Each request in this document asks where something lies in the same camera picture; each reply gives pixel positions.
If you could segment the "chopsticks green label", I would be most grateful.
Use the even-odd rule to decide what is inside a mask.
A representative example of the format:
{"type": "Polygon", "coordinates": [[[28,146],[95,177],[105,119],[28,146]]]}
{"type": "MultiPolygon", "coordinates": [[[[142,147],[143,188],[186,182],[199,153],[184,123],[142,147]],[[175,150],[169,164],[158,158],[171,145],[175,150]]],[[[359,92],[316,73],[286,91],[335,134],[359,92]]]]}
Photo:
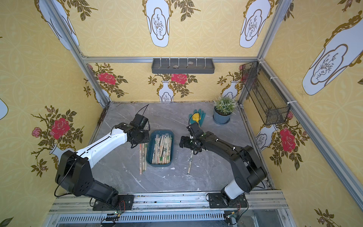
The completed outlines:
{"type": "Polygon", "coordinates": [[[144,143],[142,144],[142,155],[143,155],[143,161],[142,161],[142,164],[143,164],[143,170],[142,172],[144,173],[147,169],[147,146],[148,144],[147,143],[144,143]]]}

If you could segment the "teal plastic storage box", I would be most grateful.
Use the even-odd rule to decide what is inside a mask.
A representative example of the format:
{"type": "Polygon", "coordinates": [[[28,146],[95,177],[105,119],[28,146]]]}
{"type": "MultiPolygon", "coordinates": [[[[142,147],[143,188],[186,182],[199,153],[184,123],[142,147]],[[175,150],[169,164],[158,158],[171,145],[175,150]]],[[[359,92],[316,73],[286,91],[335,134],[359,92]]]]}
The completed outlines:
{"type": "Polygon", "coordinates": [[[146,162],[153,167],[171,165],[174,153],[174,133],[170,130],[156,130],[150,135],[146,162]]]}

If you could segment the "chopsticks red print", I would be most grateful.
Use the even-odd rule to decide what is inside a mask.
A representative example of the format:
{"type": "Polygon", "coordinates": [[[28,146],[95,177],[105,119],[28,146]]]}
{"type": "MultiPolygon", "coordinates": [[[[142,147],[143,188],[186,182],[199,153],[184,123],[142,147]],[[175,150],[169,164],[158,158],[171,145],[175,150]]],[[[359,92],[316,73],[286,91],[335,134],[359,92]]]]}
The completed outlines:
{"type": "Polygon", "coordinates": [[[143,144],[140,144],[140,175],[143,174],[143,144]]]}

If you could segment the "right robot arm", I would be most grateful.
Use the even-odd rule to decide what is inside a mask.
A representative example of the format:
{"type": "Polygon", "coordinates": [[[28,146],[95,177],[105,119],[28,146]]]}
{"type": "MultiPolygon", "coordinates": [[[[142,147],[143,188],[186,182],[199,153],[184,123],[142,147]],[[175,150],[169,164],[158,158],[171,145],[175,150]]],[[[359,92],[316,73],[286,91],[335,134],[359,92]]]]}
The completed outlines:
{"type": "Polygon", "coordinates": [[[194,154],[211,151],[230,163],[233,180],[221,190],[228,200],[249,193],[267,177],[267,171],[253,147],[232,145],[209,131],[199,137],[182,136],[179,146],[189,148],[194,154]]]}

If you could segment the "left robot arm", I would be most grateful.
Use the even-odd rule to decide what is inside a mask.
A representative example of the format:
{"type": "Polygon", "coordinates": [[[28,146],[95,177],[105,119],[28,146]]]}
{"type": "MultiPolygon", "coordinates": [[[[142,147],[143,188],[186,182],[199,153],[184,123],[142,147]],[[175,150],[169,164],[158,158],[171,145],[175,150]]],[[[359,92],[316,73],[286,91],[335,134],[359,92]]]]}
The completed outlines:
{"type": "Polygon", "coordinates": [[[55,182],[74,196],[87,196],[108,206],[118,204],[119,192],[113,187],[94,179],[92,168],[117,147],[130,143],[131,148],[149,142],[150,129],[134,124],[120,123],[111,131],[78,151],[65,151],[60,158],[55,182]]]}

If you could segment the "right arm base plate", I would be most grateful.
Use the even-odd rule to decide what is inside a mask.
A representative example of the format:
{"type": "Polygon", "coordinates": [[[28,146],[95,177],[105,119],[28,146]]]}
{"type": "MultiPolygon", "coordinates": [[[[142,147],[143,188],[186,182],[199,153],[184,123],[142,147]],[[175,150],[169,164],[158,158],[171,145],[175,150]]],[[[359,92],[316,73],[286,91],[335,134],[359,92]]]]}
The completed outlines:
{"type": "Polygon", "coordinates": [[[244,194],[237,196],[235,199],[230,199],[227,195],[222,193],[208,193],[206,200],[209,202],[211,209],[224,209],[224,208],[247,208],[247,200],[244,194]]]}

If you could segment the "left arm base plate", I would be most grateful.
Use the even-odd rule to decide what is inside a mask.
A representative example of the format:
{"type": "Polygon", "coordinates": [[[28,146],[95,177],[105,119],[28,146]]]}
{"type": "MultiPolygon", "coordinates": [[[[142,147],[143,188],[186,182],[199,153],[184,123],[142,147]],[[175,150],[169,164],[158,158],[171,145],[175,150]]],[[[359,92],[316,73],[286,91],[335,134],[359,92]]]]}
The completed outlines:
{"type": "Polygon", "coordinates": [[[93,211],[131,211],[134,203],[133,194],[120,194],[110,204],[96,200],[93,211]]]}

